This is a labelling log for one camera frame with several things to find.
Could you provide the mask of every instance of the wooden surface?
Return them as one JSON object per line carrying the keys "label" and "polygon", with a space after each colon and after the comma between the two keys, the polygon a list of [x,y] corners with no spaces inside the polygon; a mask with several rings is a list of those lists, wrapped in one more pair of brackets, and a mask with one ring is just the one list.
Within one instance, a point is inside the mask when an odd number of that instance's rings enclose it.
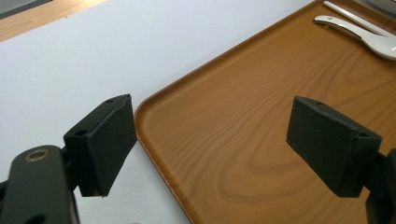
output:
{"label": "wooden surface", "polygon": [[93,7],[106,0],[53,0],[0,20],[0,42]]}
{"label": "wooden surface", "polygon": [[[393,33],[396,22],[356,2]],[[322,101],[396,147],[396,62],[315,24],[317,1],[148,98],[140,143],[192,223],[365,223],[286,143],[293,97]]]}

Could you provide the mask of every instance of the black device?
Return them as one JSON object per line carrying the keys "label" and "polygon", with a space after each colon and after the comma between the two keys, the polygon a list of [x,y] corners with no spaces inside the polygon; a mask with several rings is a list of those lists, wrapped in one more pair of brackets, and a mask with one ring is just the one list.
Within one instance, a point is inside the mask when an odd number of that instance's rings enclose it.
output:
{"label": "black device", "polygon": [[396,223],[396,150],[378,152],[381,137],[322,102],[297,96],[287,142],[338,197],[366,201],[369,223]]}
{"label": "black device", "polygon": [[65,147],[34,147],[0,183],[0,223],[79,223],[73,190],[107,196],[136,142],[131,96],[104,101],[64,135]]}

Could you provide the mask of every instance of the brown tray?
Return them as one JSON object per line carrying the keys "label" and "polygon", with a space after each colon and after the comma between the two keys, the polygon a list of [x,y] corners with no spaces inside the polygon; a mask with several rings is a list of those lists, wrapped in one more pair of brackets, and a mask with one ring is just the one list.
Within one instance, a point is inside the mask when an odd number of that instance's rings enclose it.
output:
{"label": "brown tray", "polygon": [[[396,22],[334,1],[395,33]],[[396,62],[312,20],[316,1],[147,99],[140,143],[193,223],[365,223],[285,142],[295,95],[341,111],[396,147]]]}

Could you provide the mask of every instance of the white spoon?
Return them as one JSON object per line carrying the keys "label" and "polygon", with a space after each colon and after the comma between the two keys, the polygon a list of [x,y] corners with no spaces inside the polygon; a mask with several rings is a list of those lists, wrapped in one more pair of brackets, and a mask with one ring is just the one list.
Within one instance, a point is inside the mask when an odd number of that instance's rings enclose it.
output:
{"label": "white spoon", "polygon": [[386,59],[396,61],[396,37],[375,35],[361,29],[359,26],[332,16],[317,16],[314,18],[314,22],[329,23],[342,27],[357,35],[374,53]]}

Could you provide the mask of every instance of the white table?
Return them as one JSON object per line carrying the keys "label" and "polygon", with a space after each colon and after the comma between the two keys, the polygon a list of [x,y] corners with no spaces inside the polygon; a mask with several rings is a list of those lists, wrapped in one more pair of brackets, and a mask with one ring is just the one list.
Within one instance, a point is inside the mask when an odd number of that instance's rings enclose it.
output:
{"label": "white table", "polygon": [[[109,0],[0,43],[0,182],[104,100],[131,93],[135,110],[310,2]],[[75,193],[82,223],[189,223],[138,143],[107,198]]]}

